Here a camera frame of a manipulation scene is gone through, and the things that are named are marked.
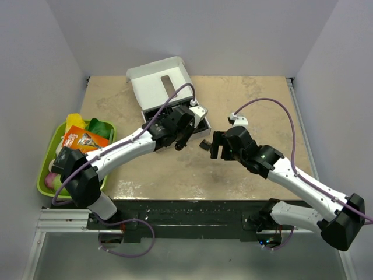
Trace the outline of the white cardboard box lid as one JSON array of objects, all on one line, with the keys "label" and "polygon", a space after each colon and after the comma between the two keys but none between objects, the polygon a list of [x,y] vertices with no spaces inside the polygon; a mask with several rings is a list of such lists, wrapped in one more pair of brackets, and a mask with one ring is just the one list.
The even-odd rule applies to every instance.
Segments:
[{"label": "white cardboard box lid", "polygon": [[[178,56],[131,68],[126,72],[126,80],[132,85],[142,113],[158,107],[163,109],[166,105],[176,102],[197,100],[185,63]],[[149,132],[152,124],[151,122],[145,127],[142,126],[130,139],[134,142],[149,140],[154,145],[154,150],[158,151],[160,149],[155,148],[156,143]]]}]

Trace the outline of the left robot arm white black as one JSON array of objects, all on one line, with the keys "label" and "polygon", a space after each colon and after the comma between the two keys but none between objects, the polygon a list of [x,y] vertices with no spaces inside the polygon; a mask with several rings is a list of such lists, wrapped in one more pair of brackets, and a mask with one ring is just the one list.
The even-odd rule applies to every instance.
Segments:
[{"label": "left robot arm white black", "polygon": [[177,106],[170,113],[158,111],[130,136],[91,152],[63,147],[51,170],[61,176],[62,186],[77,207],[91,210],[106,228],[114,229],[120,224],[121,215],[101,190],[103,178],[135,158],[170,145],[182,150],[203,119],[198,110],[199,106]]}]

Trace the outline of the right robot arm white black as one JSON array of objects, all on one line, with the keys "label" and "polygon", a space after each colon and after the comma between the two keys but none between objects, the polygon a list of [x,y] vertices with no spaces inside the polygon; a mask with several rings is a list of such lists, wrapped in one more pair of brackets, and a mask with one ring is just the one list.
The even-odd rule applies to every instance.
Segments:
[{"label": "right robot arm white black", "polygon": [[289,225],[318,233],[334,249],[347,251],[365,224],[365,201],[361,196],[348,196],[327,187],[294,167],[275,148],[257,145],[243,126],[215,131],[210,157],[236,161],[250,173],[286,188],[307,203],[304,207],[270,199],[249,217],[259,231]]}]

